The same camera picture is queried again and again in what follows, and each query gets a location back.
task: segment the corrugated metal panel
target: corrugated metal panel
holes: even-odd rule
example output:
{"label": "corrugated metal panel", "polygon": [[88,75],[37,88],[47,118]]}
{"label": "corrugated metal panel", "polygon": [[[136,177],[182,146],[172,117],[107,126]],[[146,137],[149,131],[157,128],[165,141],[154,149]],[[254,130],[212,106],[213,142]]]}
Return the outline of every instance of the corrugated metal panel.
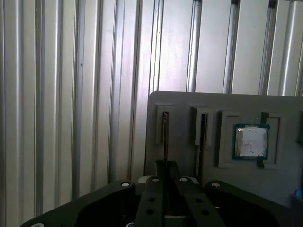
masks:
{"label": "corrugated metal panel", "polygon": [[142,176],[152,91],[301,95],[302,10],[0,0],[0,225]]}

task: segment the screw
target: screw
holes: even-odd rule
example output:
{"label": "screw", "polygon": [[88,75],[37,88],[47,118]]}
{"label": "screw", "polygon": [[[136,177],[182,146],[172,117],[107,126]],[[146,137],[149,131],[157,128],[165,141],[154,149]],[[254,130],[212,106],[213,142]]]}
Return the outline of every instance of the screw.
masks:
{"label": "screw", "polygon": [[121,184],[121,186],[122,186],[122,187],[127,187],[127,186],[129,186],[129,183],[128,183],[128,182],[123,182],[123,183]]}
{"label": "screw", "polygon": [[213,187],[215,187],[215,188],[219,188],[219,187],[220,187],[220,184],[219,184],[219,183],[214,182],[214,183],[212,183],[212,186],[213,186]]}
{"label": "screw", "polygon": [[31,227],[44,227],[42,223],[33,224]]}

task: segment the metal slot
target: metal slot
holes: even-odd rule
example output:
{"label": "metal slot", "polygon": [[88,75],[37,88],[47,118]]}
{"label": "metal slot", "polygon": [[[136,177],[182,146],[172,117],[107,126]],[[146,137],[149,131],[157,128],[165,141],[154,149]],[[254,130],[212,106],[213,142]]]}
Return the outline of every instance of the metal slot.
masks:
{"label": "metal slot", "polygon": [[274,43],[274,34],[276,26],[276,13],[277,4],[275,1],[270,0],[267,12],[266,30],[265,30],[265,40],[263,49],[263,59],[259,86],[259,95],[266,95],[268,90],[269,73],[271,65],[271,57]]}
{"label": "metal slot", "polygon": [[163,123],[163,151],[164,151],[164,165],[166,166],[168,159],[168,138],[169,138],[169,113],[163,112],[162,116]]}
{"label": "metal slot", "polygon": [[229,28],[228,28],[228,38],[227,38],[223,93],[232,92],[232,75],[233,75],[233,67],[234,67],[235,52],[236,52],[239,10],[240,10],[239,1],[232,0]]}
{"label": "metal slot", "polygon": [[207,114],[203,113],[201,116],[201,133],[200,133],[200,146],[197,148],[196,157],[196,175],[198,181],[203,183],[203,153],[206,145],[206,129],[207,129]]}

